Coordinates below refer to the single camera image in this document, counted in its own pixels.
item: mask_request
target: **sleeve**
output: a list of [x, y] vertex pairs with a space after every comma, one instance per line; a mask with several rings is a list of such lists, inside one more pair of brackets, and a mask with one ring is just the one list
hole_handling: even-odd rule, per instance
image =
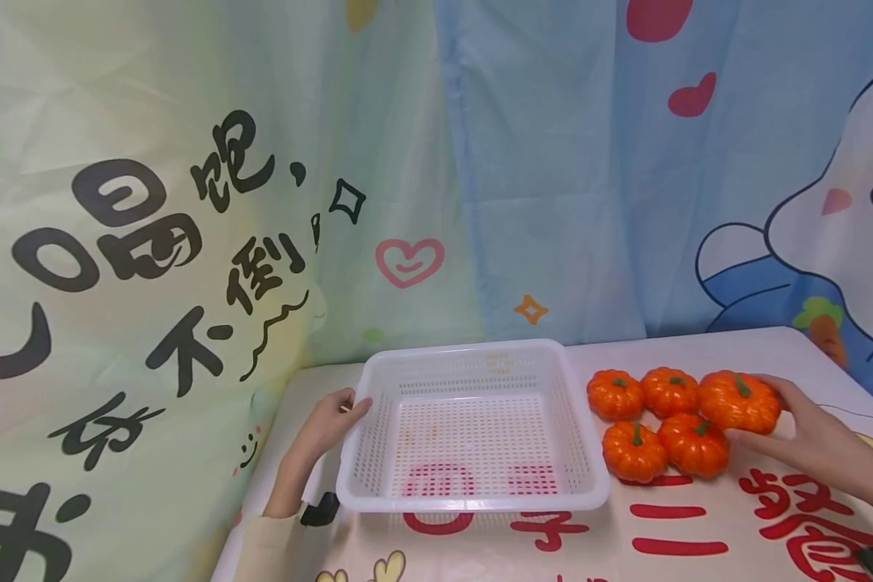
[[284, 520], [263, 516], [247, 517], [242, 532], [242, 550], [233, 582], [289, 582], [294, 576], [297, 551], [304, 526], [301, 509]]
[[736, 264], [717, 275], [708, 277], [702, 287], [718, 305], [729, 307], [736, 302], [770, 289], [787, 287], [796, 281], [798, 274], [773, 257], [767, 255], [747, 263]]

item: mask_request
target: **white table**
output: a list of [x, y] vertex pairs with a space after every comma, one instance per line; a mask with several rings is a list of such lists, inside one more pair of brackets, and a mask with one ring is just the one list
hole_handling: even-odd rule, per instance
[[[717, 369], [783, 376], [797, 382], [812, 399], [827, 406], [854, 431], [873, 437], [873, 398], [819, 352], [802, 333], [791, 329], [773, 328], [580, 345], [567, 351], [582, 382], [587, 381], [598, 369], [625, 369], [635, 377], [640, 377], [647, 370], [660, 365], [685, 369], [696, 378]], [[337, 388], [356, 385], [361, 370], [361, 364], [324, 366], [303, 369], [294, 376], [285, 392], [264, 454], [253, 474], [251, 489], [242, 505], [244, 513], [259, 513], [264, 509], [278, 463], [315, 400]], [[604, 424], [597, 418], [596, 422], [601, 433]], [[650, 424], [655, 428], [657, 422], [651, 418]], [[791, 416], [784, 413], [778, 434], [787, 436], [792, 430]], [[339, 450], [334, 449], [315, 467], [306, 491], [308, 502], [318, 502], [323, 491], [334, 490], [339, 457]], [[543, 544], [542, 533], [524, 532], [524, 526], [520, 531], [512, 531], [510, 526], [515, 520], [530, 523], [548, 521], [550, 517], [479, 514], [467, 522], [468, 527], [461, 533], [426, 535], [408, 528], [401, 516], [357, 516], [340, 508], [333, 525], [308, 529], [302, 561], [297, 565], [299, 570], [294, 579], [313, 581], [321, 570], [335, 571], [341, 568], [348, 571], [352, 582], [374, 580], [373, 565], [377, 559], [387, 559], [393, 550], [401, 550], [406, 554], [407, 570], [400, 580], [408, 582], [669, 580], [665, 578], [668, 568], [675, 572], [674, 580], [682, 580], [683, 577], [687, 580], [716, 580], [721, 571], [730, 582], [762, 580], [763, 576], [769, 580], [814, 580], [805, 576], [793, 563], [786, 547], [786, 539], [790, 537], [771, 540], [759, 533], [761, 528], [772, 525], [775, 520], [763, 521], [756, 517], [753, 511], [761, 507], [757, 497], [747, 494], [738, 486], [738, 478], [749, 476], [750, 468], [756, 467], [780, 477], [795, 473], [775, 461], [738, 451], [732, 456], [728, 474], [714, 483], [636, 488], [621, 485], [615, 480], [612, 497], [605, 508], [570, 515], [569, 523], [578, 523], [578, 529], [585, 528], [588, 531], [563, 533], [558, 549], [561, 551], [551, 549], [555, 544]], [[848, 518], [852, 522], [841, 521], [837, 518], [845, 518], [836, 514], [817, 515], [850, 523], [860, 531], [873, 534], [871, 508], [840, 494], [835, 494], [834, 498], [846, 507], [853, 508], [855, 515]], [[647, 515], [648, 511], [658, 512], [658, 509], [654, 509], [657, 507], [692, 509], [695, 504], [699, 504], [698, 509], [706, 512], [704, 517], [675, 521], [643, 519], [639, 516]], [[438, 523], [455, 517], [449, 515], [426, 520]], [[726, 542], [723, 545], [729, 546], [729, 550], [718, 555], [668, 557], [647, 553], [653, 551], [650, 547], [652, 542], [639, 541], [653, 538], [679, 539], [683, 543], [723, 538]], [[212, 582], [232, 580], [241, 541], [239, 528], [234, 528]], [[705, 547], [704, 551], [711, 550], [711, 546]], [[817, 563], [812, 567], [820, 570], [825, 566]], [[375, 582], [396, 580], [380, 578]]]

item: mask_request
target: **beige sleeve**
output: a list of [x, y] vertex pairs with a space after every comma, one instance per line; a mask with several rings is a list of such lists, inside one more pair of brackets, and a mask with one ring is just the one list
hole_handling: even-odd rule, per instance
[[294, 577], [304, 527], [301, 514], [284, 520], [249, 516], [242, 520], [242, 550], [233, 582], [289, 582]]

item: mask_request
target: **pink heart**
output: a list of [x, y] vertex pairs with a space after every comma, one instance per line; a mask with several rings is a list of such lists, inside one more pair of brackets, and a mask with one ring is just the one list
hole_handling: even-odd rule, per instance
[[659, 43], [679, 35], [692, 11], [692, 0], [630, 0], [627, 32], [639, 41]]
[[[417, 256], [417, 253], [422, 251], [423, 249], [433, 249], [434, 259], [429, 266], [427, 266], [423, 271], [419, 271], [417, 275], [412, 276], [411, 278], [407, 278], [406, 280], [401, 280], [398, 275], [395, 275], [394, 272], [389, 268], [388, 264], [384, 262], [384, 251], [388, 249], [399, 249], [402, 253], [404, 253], [404, 259], [408, 262], [411, 262], [414, 257]], [[408, 244], [407, 241], [401, 240], [400, 238], [388, 238], [387, 240], [382, 240], [379, 243], [379, 246], [375, 249], [375, 263], [379, 268], [379, 271], [382, 271], [382, 275], [396, 288], [406, 289], [408, 287], [412, 287], [417, 285], [423, 280], [426, 280], [427, 277], [436, 273], [439, 268], [443, 265], [443, 259], [446, 256], [446, 250], [443, 247], [443, 243], [441, 241], [436, 240], [435, 238], [425, 238], [424, 240], [418, 242], [416, 245]], [[423, 261], [416, 261], [410, 265], [407, 264], [396, 264], [394, 266], [395, 270], [400, 271], [400, 273], [407, 275], [408, 273], [412, 273], [424, 266]]]
[[854, 198], [845, 189], [831, 188], [828, 190], [828, 195], [824, 197], [821, 214], [840, 213], [841, 210], [847, 210], [853, 202]]
[[702, 76], [702, 81], [697, 86], [677, 88], [669, 96], [669, 111], [679, 117], [698, 117], [704, 114], [711, 103], [717, 82], [718, 75], [708, 73]]

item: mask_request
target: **red heart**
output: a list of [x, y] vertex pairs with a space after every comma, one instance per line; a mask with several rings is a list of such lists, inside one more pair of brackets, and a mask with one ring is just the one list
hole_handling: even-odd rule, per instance
[[679, 35], [692, 0], [630, 0], [627, 31], [639, 41], [659, 43]]
[[702, 76], [698, 86], [677, 88], [669, 96], [669, 111], [679, 117], [698, 117], [704, 114], [708, 104], [711, 103], [711, 96], [715, 93], [717, 82], [718, 75], [708, 73]]
[[[433, 249], [434, 250], [434, 259], [429, 266], [427, 266], [423, 271], [419, 271], [417, 275], [412, 276], [411, 278], [407, 278], [406, 280], [402, 280], [398, 275], [395, 275], [394, 272], [389, 268], [388, 264], [384, 262], [384, 251], [388, 249], [399, 249], [402, 253], [404, 253], [404, 258], [407, 261], [412, 261], [414, 257], [417, 256], [417, 253], [422, 251], [423, 249]], [[408, 287], [412, 287], [413, 285], [417, 285], [421, 281], [425, 280], [425, 278], [431, 276], [436, 273], [439, 268], [443, 264], [443, 259], [446, 256], [446, 250], [443, 247], [443, 243], [441, 241], [436, 240], [435, 238], [425, 238], [424, 240], [418, 242], [416, 245], [408, 244], [407, 241], [401, 240], [400, 238], [388, 238], [387, 240], [382, 240], [379, 243], [379, 246], [375, 249], [375, 263], [380, 271], [382, 271], [382, 275], [396, 288], [406, 289]], [[395, 270], [398, 270], [402, 275], [407, 275], [413, 273], [414, 271], [418, 271], [420, 268], [424, 266], [423, 261], [416, 261], [412, 264], [396, 264], [394, 266]]]

